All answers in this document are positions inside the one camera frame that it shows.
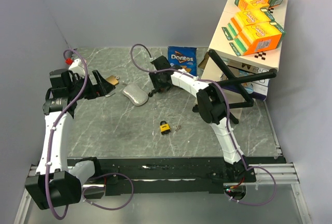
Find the checkered pattern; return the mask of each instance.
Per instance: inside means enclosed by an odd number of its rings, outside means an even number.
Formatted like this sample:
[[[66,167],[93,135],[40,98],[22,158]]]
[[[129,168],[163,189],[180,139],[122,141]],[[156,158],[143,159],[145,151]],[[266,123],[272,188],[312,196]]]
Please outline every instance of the checkered pattern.
[[[255,58],[261,58],[262,60],[265,60],[265,57],[266,56],[266,53],[265,52],[258,52],[256,55],[255,55]]]

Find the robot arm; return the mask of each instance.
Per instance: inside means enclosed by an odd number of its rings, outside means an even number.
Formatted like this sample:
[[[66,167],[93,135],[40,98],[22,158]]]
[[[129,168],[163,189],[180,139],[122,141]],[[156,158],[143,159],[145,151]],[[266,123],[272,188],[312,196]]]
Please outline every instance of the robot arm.
[[[95,99],[106,96],[115,86],[107,82],[100,73],[92,71],[96,84],[88,77],[87,85],[80,99]],[[52,87],[47,91],[43,110],[45,114],[45,139],[43,153],[36,170],[36,175],[28,177],[25,187],[40,209],[49,208],[45,195],[46,157],[49,136],[53,123],[61,111],[81,90],[85,70],[80,59],[76,59],[69,69],[58,69],[50,73]],[[101,175],[101,168],[96,158],[85,158],[68,170],[67,145],[69,132],[74,119],[77,103],[75,102],[61,117],[53,135],[50,159],[49,190],[54,207],[77,203],[81,200],[82,185],[92,176]]]
[[[200,90],[204,90],[209,87],[209,84],[207,82],[200,82],[195,80],[195,78],[184,76],[185,73],[188,73],[184,69],[179,69],[179,71],[181,72],[181,74],[173,73],[171,75],[172,84],[174,86],[186,90],[188,93],[190,93],[195,97],[197,97],[197,94],[199,93]],[[232,129],[230,130],[230,132],[227,131],[226,117],[223,117],[218,124],[213,122],[209,124],[218,138],[219,144],[224,153],[224,160],[230,164],[239,162],[241,160],[241,157],[238,154],[237,150],[242,155],[243,152],[241,151],[240,146],[238,145],[234,137]],[[232,135],[233,139],[235,140],[235,143],[237,145],[237,150],[234,148],[230,135]]]
[[[156,58],[152,61],[152,64],[157,70],[171,68],[167,58],[164,56]],[[245,168],[242,164],[241,156],[239,155],[239,153],[243,155],[243,152],[234,137],[232,129],[230,132],[227,130],[227,108],[224,97],[214,84],[197,81],[196,77],[186,76],[185,74],[188,74],[188,72],[180,66],[174,66],[172,68],[178,70],[180,73],[149,73],[154,85],[152,93],[163,92],[170,89],[172,86],[177,86],[195,96],[197,98],[201,118],[212,127],[218,138],[224,153],[224,160],[228,163],[229,176],[231,178],[243,176]]]

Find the blue snack bag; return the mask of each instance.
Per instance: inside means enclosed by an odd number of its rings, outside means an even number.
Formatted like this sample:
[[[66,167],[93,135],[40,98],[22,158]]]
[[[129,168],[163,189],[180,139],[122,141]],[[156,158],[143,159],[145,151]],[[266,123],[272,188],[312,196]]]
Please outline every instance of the blue snack bag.
[[[196,48],[169,46],[168,61],[171,66],[180,65],[191,75],[197,76]]]

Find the wire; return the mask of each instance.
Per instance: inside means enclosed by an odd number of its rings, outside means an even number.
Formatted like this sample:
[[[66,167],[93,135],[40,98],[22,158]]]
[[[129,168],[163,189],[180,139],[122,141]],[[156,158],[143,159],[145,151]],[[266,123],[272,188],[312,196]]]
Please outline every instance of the wire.
[[[85,191],[87,191],[88,189],[99,189],[100,187],[98,187],[98,186],[90,186],[90,187],[88,187],[88,188],[85,188],[85,189],[82,191],[82,197],[83,197],[83,200],[84,200],[85,202],[87,202],[87,203],[89,203],[89,204],[95,206],[95,207],[98,207],[98,208],[101,208],[101,209],[104,209],[104,210],[109,210],[109,211],[119,210],[119,209],[122,209],[122,208],[124,208],[125,206],[127,206],[127,205],[130,203],[130,201],[131,201],[131,199],[133,198],[133,196],[134,196],[134,184],[133,184],[132,180],[130,180],[130,178],[129,178],[128,176],[123,175],[123,174],[121,174],[121,173],[108,173],[108,174],[105,174],[105,175],[101,175],[101,176],[98,176],[98,177],[91,178],[91,180],[99,179],[99,178],[102,178],[102,177],[106,178],[106,176],[113,176],[113,175],[123,176],[124,178],[126,178],[126,179],[130,182],[130,185],[131,185],[131,194],[130,194],[129,199],[125,202],[124,205],[122,205],[122,206],[120,206],[120,207],[110,208],[110,207],[103,207],[103,206],[101,206],[101,205],[98,205],[98,204],[96,204],[96,203],[94,203],[94,202],[89,201],[89,200],[85,197],[85,195],[84,195]]]
[[[78,92],[78,94],[76,95],[76,97],[61,111],[61,113],[59,114],[59,116],[57,117],[57,119],[55,120],[55,122],[53,123],[52,129],[50,131],[50,136],[48,139],[48,147],[47,147],[47,158],[46,158],[46,173],[45,173],[45,193],[46,193],[46,199],[47,199],[47,203],[48,206],[52,212],[52,214],[54,215],[54,217],[58,220],[62,220],[68,211],[68,205],[66,205],[64,213],[62,216],[58,215],[56,210],[54,209],[54,206],[52,204],[52,200],[51,200],[51,195],[50,195],[50,189],[49,189],[49,175],[50,175],[50,168],[51,168],[51,154],[52,154],[52,143],[53,143],[53,136],[54,136],[54,131],[57,129],[57,124],[59,123],[59,121],[61,120],[62,116],[68,111],[68,109],[79,99],[79,97],[82,95],[87,82],[88,82],[88,67],[87,64],[85,63],[85,60],[83,59],[83,57],[80,55],[80,53],[78,53],[76,50],[74,49],[66,49],[63,52],[63,55],[65,57],[65,54],[71,51],[72,53],[76,54],[82,61],[83,65],[84,65],[84,71],[85,71],[85,77],[84,77],[84,82],[83,82],[83,86],[81,88],[81,90]]]
[[[237,185],[232,186],[232,187],[230,187],[230,188],[231,188],[231,189],[236,189],[236,188],[239,187],[243,182],[244,182],[244,177],[241,179],[241,181],[240,181]]]
[[[147,70],[147,69],[144,69],[144,68],[140,67],[140,66],[135,62],[134,57],[133,57],[133,49],[134,49],[136,46],[141,46],[141,47],[143,47],[143,48],[148,52],[150,58],[152,58],[152,56],[151,56],[151,53],[150,53],[150,51],[148,50],[148,48],[147,48],[146,46],[144,46],[143,44],[135,44],[135,45],[133,45],[133,46],[131,47],[131,49],[130,49],[130,58],[131,58],[131,61],[133,62],[133,64],[135,65],[135,67],[137,67],[139,70],[144,71],[144,72],[147,72],[147,73],[160,73],[160,72],[172,71],[172,72],[176,72],[176,73],[181,73],[181,74],[182,74],[182,72],[180,72],[180,71],[178,71],[178,70],[176,70],[176,69],[173,69],[173,68],[166,68],[166,69],[161,69],[161,70],[150,71],[150,70]],[[193,77],[194,77],[193,75],[191,75],[191,74],[189,74],[189,73],[183,73],[183,75],[185,75],[185,76],[187,76],[187,77],[190,77],[190,78],[193,78]],[[268,173],[269,176],[271,177],[272,181],[273,181],[273,194],[272,194],[272,196],[271,196],[268,200],[266,200],[265,202],[262,202],[262,203],[250,203],[250,202],[237,201],[237,200],[235,200],[235,199],[233,199],[233,198],[231,198],[231,200],[234,201],[234,202],[237,202],[237,203],[240,203],[240,204],[244,204],[244,205],[249,205],[249,206],[262,206],[262,205],[268,204],[269,202],[271,202],[271,201],[273,200],[273,198],[275,197],[275,194],[276,194],[276,181],[275,181],[273,175],[272,175],[267,169],[265,169],[265,168],[263,168],[263,167],[261,167],[261,166],[250,166],[250,167],[247,166],[247,164],[246,164],[246,162],[245,162],[245,160],[244,160],[242,154],[239,152],[239,150],[238,150],[238,148],[237,148],[237,146],[236,146],[236,144],[235,144],[235,140],[234,140],[233,135],[231,135],[231,131],[230,131],[230,123],[229,123],[229,116],[230,116],[229,103],[228,103],[228,100],[227,100],[227,98],[226,98],[226,96],[225,96],[225,93],[224,93],[223,89],[221,88],[221,86],[220,86],[217,82],[215,82],[215,81],[213,81],[213,80],[207,80],[207,79],[204,79],[204,80],[203,80],[203,79],[198,79],[198,81],[213,83],[213,84],[218,88],[218,90],[221,92],[221,94],[223,95],[223,97],[224,97],[224,99],[225,99],[225,103],[226,103],[226,108],[227,108],[226,128],[227,128],[227,131],[230,133],[229,136],[230,136],[230,138],[231,138],[231,140],[232,140],[233,146],[234,146],[235,150],[237,151],[237,153],[239,154],[239,156],[240,156],[240,158],[241,158],[241,161],[242,161],[242,163],[243,163],[243,165],[244,165],[245,170],[246,170],[246,171],[249,171],[249,170],[251,170],[251,169],[261,169],[261,170],[265,171],[266,173]]]

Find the gray marble table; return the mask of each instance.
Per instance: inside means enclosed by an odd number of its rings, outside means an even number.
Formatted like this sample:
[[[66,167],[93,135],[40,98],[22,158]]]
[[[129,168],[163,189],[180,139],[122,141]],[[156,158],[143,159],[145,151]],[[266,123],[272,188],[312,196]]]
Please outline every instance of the gray marble table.
[[[153,88],[147,73],[131,62],[129,48],[79,48],[87,60],[89,71],[94,69],[104,78],[119,76],[120,84],[111,97],[81,100],[75,111],[75,121],[68,145],[70,157],[201,157],[222,156],[217,138],[199,116],[192,112],[195,98],[173,87],[166,93],[155,94],[143,106],[134,106],[122,93],[123,83],[136,83],[145,92]],[[154,58],[164,55],[167,48],[151,48]],[[197,51],[201,61],[206,48]],[[154,69],[147,53],[134,52],[137,63]],[[160,134],[160,121],[172,128],[168,135]],[[263,102],[245,108],[240,124],[233,125],[235,137],[246,156],[274,156],[275,141]]]

